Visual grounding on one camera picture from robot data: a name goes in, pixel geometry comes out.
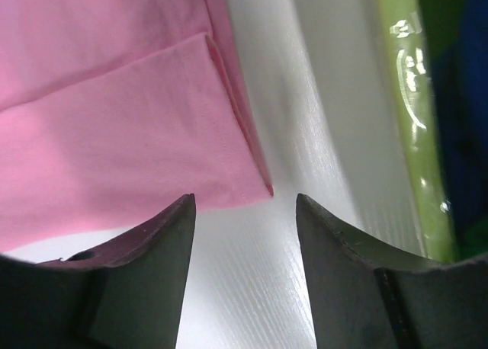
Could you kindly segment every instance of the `pink fabric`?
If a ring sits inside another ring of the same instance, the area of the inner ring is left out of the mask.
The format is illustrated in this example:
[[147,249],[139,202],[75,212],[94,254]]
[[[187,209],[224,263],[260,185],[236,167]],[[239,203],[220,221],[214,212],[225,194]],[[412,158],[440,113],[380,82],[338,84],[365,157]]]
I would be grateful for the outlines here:
[[0,0],[0,251],[268,198],[225,0]]

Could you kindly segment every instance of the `towel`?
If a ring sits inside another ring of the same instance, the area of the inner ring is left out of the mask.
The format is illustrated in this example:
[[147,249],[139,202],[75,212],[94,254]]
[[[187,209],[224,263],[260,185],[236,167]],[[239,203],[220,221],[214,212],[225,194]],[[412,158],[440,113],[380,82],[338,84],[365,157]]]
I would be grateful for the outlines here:
[[272,195],[225,0],[0,0],[0,251]]

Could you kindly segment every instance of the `white surface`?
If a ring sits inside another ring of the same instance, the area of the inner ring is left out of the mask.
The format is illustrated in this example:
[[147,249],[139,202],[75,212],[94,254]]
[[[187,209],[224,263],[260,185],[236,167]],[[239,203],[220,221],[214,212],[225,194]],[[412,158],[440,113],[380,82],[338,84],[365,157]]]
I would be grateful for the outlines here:
[[[314,348],[298,192],[384,241],[422,251],[381,80],[374,8],[370,0],[229,5],[276,197],[197,217],[178,347]],[[12,254],[48,260],[64,247],[67,257],[110,237],[65,237]]]

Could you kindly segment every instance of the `cloth fold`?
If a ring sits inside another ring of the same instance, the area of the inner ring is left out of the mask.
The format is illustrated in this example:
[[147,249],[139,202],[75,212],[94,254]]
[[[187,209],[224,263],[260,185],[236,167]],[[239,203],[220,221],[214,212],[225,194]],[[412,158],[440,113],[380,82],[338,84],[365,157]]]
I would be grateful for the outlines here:
[[0,251],[272,194],[225,0],[0,0],[0,23]]

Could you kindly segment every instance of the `plastic packaging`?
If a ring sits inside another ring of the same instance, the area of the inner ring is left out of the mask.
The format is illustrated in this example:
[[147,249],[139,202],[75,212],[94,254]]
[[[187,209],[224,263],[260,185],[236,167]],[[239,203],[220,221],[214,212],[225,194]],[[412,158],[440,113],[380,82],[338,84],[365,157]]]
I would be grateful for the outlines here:
[[400,137],[429,258],[456,260],[417,0],[378,0]]

